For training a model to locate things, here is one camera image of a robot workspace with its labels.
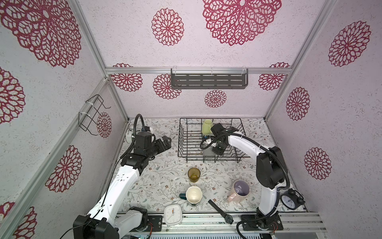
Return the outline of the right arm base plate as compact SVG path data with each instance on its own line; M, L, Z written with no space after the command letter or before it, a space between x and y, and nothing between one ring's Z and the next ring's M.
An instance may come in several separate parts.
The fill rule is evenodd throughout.
M246 222L242 224L244 231L282 231L284 229L279 212L276 211L272 216L257 220L254 222Z

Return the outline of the black wire dish rack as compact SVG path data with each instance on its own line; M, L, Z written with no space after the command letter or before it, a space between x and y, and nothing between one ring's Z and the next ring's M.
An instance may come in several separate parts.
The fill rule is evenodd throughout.
M213 139L214 134L204 136L202 134L202 124L204 118L181 118L179 122L179 140L178 140L178 157L189 161L235 161L239 163L243 158L248 158L244 152L228 145L224 155L215 157L204 157L202 144L206 147Z

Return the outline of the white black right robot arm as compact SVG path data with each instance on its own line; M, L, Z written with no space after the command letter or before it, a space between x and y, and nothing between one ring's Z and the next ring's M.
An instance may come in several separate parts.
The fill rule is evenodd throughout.
M290 189L290 178L283 154L278 147L266 148L253 139L243 135L234 127L224 128L222 124L215 124L211 132L213 138L206 144L200 143L202 150L215 146L212 151L222 156L228 146L235 147L256 161L256 177L262 185L261 201L257 209L257 217L245 222L268 220L277 210L281 191Z

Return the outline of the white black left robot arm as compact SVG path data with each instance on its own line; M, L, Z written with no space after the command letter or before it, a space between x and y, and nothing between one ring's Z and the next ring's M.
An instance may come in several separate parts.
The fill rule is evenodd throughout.
M132 230L145 230L148 226L146 209L131 207L124 215L117 213L130 188L156 155L169 150L171 138L157 138L144 124L141 114L135 117L132 143L120 157L120 168L105 193L87 215L79 215L70 229L76 239L122 239Z

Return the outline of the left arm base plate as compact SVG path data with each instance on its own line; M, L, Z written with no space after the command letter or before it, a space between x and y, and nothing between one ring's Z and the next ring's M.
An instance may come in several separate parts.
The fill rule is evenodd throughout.
M149 215L144 226L140 226L138 229L132 229L130 232L161 232L163 225L162 215Z

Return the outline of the grey cream mug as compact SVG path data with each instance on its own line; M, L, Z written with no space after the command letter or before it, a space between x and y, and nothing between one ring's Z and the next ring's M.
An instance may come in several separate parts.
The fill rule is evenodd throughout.
M215 153L212 151L214 147L216 146L216 143L213 143L210 147L203 150L203 156L204 157L215 157Z

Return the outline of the light green mug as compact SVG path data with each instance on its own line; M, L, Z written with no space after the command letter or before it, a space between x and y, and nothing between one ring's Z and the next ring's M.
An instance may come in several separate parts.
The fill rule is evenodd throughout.
M205 119L202 124L202 134L204 136L213 135L211 129L213 127L213 122L211 119Z

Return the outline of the amber glass cup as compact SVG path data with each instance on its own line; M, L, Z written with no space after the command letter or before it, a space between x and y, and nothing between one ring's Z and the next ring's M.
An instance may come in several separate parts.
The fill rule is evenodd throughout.
M193 167L188 170L188 178L191 182L193 183L198 182L200 176L201 176L201 172L198 168Z

